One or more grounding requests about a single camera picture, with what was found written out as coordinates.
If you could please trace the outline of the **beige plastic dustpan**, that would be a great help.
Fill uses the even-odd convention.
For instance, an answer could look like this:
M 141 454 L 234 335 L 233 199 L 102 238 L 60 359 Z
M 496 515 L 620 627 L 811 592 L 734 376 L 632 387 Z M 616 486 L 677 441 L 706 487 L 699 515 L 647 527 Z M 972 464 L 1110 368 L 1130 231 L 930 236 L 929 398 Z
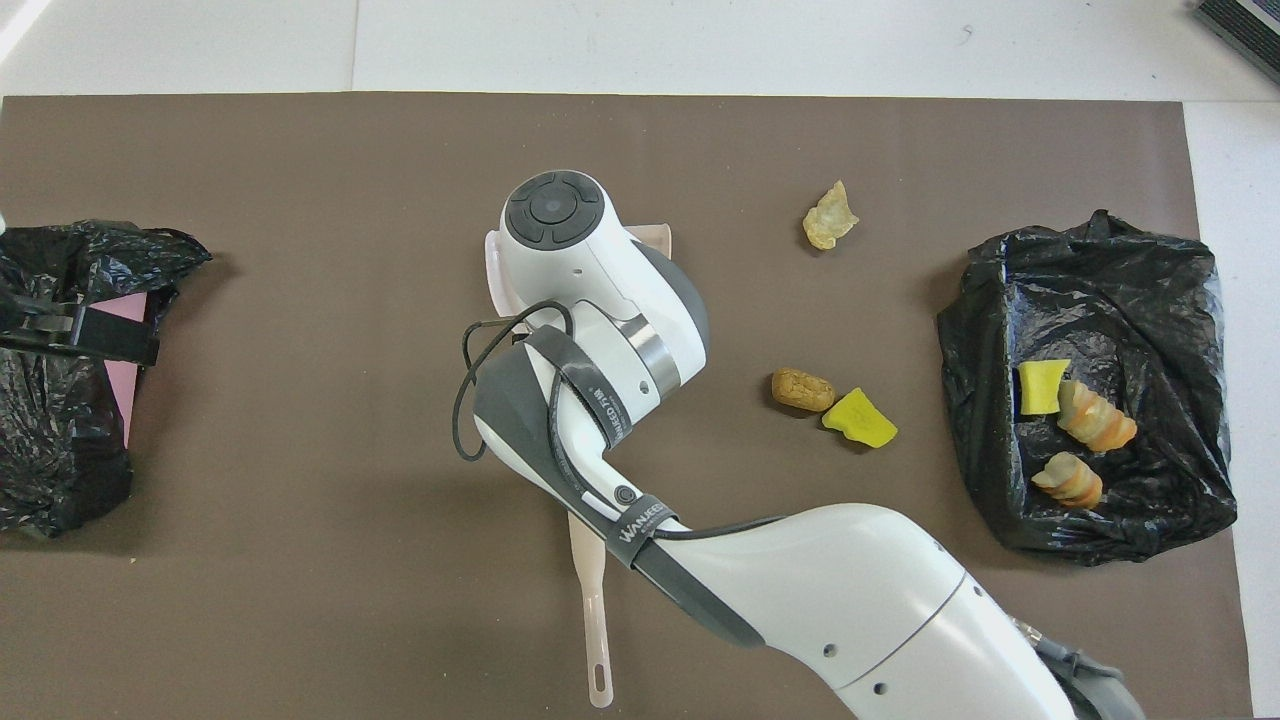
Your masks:
M 659 254 L 671 259 L 673 236 L 668 224 L 626 225 L 625 229 L 637 242 L 646 245 L 648 247 L 654 249 Z M 498 238 L 499 231 L 497 229 L 488 231 L 485 234 L 484 252 L 486 282 L 497 313 L 500 316 L 513 316 L 517 311 L 524 310 L 529 304 L 518 296 L 512 282 L 506 279 L 506 274 L 500 265 Z

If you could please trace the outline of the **yellow sponge piece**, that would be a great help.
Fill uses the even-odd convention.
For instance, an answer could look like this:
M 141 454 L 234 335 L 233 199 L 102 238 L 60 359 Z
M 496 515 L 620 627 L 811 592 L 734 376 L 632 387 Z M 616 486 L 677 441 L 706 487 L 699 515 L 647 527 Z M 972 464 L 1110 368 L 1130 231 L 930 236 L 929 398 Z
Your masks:
M 899 428 L 870 401 L 865 391 L 854 388 L 822 416 L 822 425 L 845 439 L 882 448 L 899 434 Z
M 1039 416 L 1060 411 L 1059 391 L 1070 363 L 1066 357 L 1055 357 L 1028 360 L 1018 365 L 1020 415 Z

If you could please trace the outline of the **black trash bag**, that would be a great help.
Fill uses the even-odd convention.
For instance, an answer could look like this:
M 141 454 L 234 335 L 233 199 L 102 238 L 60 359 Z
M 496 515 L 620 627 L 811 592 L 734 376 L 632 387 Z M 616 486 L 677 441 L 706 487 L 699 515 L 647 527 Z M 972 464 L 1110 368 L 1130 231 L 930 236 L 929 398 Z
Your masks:
M 0 347 L 0 530 L 60 536 L 128 498 L 133 468 L 104 361 Z
M 936 325 L 963 482 L 1001 546 L 1082 566 L 1142 562 L 1236 520 L 1225 318 L 1204 243 L 1105 210 L 1066 231 L 1010 231 L 969 251 Z M 1055 419 L 1019 414 L 1018 365 L 1055 357 L 1135 420 L 1133 441 L 1096 454 Z M 1059 452 L 1102 479 L 1094 509 L 1064 507 L 1030 482 Z

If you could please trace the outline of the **dark grey ribbed device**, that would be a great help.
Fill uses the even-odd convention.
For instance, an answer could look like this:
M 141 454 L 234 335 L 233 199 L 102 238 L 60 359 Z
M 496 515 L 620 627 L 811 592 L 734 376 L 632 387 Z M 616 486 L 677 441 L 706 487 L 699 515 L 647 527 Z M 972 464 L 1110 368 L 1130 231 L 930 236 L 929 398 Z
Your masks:
M 1199 0 L 1193 17 L 1280 85 L 1280 0 Z

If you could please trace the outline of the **pink plastic bin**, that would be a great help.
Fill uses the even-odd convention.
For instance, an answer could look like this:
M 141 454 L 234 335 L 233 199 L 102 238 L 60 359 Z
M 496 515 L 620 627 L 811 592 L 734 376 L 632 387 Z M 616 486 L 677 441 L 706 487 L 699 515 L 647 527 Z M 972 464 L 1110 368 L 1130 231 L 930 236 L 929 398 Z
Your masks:
M 93 304 L 92 307 L 133 322 L 142 322 L 146 313 L 146 293 L 132 293 Z M 123 446 L 128 448 L 140 366 L 133 363 L 118 360 L 105 360 L 104 366 L 106 368 L 111 393 L 122 419 Z

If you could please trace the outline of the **brown table mat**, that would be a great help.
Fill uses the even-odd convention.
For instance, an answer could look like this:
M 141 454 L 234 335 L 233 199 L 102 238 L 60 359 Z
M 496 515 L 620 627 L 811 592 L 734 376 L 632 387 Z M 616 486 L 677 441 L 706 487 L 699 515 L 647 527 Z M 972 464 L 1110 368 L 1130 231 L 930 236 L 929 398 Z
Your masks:
M 605 580 L 616 682 L 588 701 L 564 512 L 461 461 L 465 327 L 506 195 L 573 168 L 666 223 L 707 369 L 611 461 L 689 525 L 841 502 L 920 523 L 1014 616 L 1119 666 L 1153 717 L 1253 711 L 1233 537 L 1075 568 L 1001 547 L 957 471 L 934 316 L 966 251 L 1098 209 L 1196 237 L 1171 102 L 298 94 L 18 97 L 17 225 L 193 234 L 142 383 L 133 493 L 58 539 L 0 534 L 0 720 L 842 720 L 803 665 Z M 801 223 L 836 181 L 860 222 Z M 776 402 L 863 388 L 882 448 Z

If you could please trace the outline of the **beige hand brush black bristles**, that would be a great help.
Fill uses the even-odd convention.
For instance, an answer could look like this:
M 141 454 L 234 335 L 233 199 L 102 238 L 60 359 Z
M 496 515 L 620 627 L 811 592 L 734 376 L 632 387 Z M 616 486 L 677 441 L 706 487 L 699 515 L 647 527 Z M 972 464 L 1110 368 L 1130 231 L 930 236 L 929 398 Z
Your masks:
M 568 529 L 582 601 L 588 697 L 593 707 L 607 708 L 614 701 L 614 685 L 604 602 L 605 543 L 572 512 L 568 514 Z

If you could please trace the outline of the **orange striped croissant toy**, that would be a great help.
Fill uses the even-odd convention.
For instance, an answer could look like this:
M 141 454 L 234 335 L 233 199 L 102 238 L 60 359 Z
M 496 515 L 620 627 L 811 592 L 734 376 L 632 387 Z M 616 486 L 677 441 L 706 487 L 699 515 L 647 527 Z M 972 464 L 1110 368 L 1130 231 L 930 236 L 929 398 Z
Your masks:
M 1096 454 L 1121 448 L 1138 433 L 1134 419 L 1079 380 L 1059 386 L 1057 427 Z

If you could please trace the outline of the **beige croissant toy piece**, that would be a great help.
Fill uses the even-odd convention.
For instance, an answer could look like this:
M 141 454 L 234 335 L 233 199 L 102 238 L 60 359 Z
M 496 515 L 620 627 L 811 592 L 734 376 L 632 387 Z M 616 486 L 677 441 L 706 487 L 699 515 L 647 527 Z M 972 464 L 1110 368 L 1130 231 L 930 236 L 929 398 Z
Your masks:
M 860 222 L 849 205 L 845 183 L 837 179 L 819 201 L 809 208 L 803 218 L 803 231 L 808 243 L 819 250 L 829 251 Z
M 1030 482 L 1068 509 L 1094 509 L 1105 489 L 1100 475 L 1069 452 L 1053 455 Z

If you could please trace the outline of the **brown bread roll toy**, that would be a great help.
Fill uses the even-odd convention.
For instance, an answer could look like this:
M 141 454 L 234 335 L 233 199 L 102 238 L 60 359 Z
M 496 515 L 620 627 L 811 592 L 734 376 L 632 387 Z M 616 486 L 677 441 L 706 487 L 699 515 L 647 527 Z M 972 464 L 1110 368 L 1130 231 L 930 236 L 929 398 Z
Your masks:
M 827 379 L 791 366 L 772 373 L 771 395 L 776 402 L 805 413 L 824 413 L 837 402 L 837 392 Z

